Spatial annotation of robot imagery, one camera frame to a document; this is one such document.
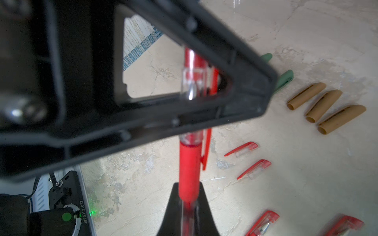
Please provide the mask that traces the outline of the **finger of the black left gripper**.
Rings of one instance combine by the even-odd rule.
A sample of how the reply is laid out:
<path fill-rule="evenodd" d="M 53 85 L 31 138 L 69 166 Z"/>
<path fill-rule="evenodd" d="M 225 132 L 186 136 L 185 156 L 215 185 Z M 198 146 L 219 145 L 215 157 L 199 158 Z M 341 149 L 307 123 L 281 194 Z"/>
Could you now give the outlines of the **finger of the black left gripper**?
<path fill-rule="evenodd" d="M 141 16 L 166 36 L 189 47 L 220 71 L 216 95 L 184 100 L 182 95 L 132 98 L 122 81 L 124 20 Z M 120 1 L 114 10 L 113 89 L 121 109 L 121 149 L 174 135 L 262 116 L 278 79 L 276 71 L 226 25 L 196 1 Z"/>

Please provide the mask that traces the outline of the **red gel pen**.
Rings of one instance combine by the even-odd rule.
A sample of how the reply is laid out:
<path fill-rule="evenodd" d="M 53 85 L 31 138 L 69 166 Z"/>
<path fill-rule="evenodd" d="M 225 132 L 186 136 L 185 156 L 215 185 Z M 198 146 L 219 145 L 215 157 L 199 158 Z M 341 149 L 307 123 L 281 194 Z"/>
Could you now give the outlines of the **red gel pen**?
<path fill-rule="evenodd" d="M 195 208 L 200 190 L 203 131 L 179 136 L 179 197 L 182 200 L 181 235 L 193 236 Z"/>
<path fill-rule="evenodd" d="M 325 235 L 326 236 L 353 236 L 365 223 L 352 216 L 343 216 Z"/>
<path fill-rule="evenodd" d="M 263 236 L 279 218 L 277 213 L 267 210 L 246 233 L 246 236 Z"/>

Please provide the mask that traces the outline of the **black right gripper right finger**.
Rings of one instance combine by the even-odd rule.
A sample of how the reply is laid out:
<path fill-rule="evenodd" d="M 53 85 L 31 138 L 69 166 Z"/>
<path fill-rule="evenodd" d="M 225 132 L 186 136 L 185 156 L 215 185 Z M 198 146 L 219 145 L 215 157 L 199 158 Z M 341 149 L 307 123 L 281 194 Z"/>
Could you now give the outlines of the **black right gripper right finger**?
<path fill-rule="evenodd" d="M 196 235 L 219 236 L 202 182 L 200 182 L 199 197 L 196 203 Z"/>

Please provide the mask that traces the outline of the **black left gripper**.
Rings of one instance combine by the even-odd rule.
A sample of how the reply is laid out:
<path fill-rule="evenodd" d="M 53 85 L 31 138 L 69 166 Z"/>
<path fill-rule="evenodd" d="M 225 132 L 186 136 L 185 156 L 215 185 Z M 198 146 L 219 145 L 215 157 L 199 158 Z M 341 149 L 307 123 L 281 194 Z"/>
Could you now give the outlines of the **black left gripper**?
<path fill-rule="evenodd" d="M 1 1 L 1 178 L 113 153 L 115 1 Z"/>

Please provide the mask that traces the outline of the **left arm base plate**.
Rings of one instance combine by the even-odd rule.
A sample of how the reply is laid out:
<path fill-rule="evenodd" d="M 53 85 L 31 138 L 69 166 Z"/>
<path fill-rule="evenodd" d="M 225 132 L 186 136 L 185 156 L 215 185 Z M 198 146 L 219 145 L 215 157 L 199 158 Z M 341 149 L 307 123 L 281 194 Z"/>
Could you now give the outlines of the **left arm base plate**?
<path fill-rule="evenodd" d="M 77 172 L 69 171 L 61 181 L 62 186 L 59 187 L 58 191 L 51 188 L 48 193 L 49 208 L 58 209 L 73 204 L 85 211 L 85 202 Z"/>

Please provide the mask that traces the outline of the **dark green pen cap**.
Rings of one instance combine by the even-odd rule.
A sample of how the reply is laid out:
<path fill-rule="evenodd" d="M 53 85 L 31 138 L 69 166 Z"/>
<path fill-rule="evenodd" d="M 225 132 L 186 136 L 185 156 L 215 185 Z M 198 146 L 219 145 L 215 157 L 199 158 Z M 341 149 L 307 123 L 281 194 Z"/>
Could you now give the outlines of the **dark green pen cap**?
<path fill-rule="evenodd" d="M 273 55 L 271 53 L 266 53 L 261 56 L 261 59 L 265 62 L 269 62 L 273 58 Z"/>
<path fill-rule="evenodd" d="M 290 69 L 283 73 L 277 80 L 274 93 L 279 92 L 294 79 L 294 72 Z"/>

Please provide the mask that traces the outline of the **brown pen cap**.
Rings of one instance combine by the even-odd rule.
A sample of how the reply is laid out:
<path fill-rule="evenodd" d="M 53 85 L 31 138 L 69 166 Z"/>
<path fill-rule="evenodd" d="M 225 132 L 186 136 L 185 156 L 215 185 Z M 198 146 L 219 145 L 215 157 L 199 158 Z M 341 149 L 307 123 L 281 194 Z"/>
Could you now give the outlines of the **brown pen cap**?
<path fill-rule="evenodd" d="M 307 112 L 305 119 L 314 124 L 332 107 L 343 92 L 339 89 L 326 92 Z"/>
<path fill-rule="evenodd" d="M 325 88 L 326 84 L 322 82 L 311 84 L 287 102 L 288 109 L 290 109 L 291 111 L 296 110 L 311 98 L 313 98 L 315 95 L 323 91 Z"/>
<path fill-rule="evenodd" d="M 321 134 L 327 135 L 357 118 L 366 112 L 366 110 L 367 108 L 363 105 L 350 105 L 344 107 L 320 123 L 317 130 Z"/>

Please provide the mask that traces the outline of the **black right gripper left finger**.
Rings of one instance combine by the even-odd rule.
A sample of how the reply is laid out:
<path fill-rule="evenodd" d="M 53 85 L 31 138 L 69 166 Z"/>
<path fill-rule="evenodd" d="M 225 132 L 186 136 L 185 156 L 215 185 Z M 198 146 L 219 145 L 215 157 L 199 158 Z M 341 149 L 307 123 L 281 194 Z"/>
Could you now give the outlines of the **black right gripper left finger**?
<path fill-rule="evenodd" d="M 157 236 L 180 236 L 181 222 L 182 200 L 179 197 L 179 183 L 174 183 Z"/>

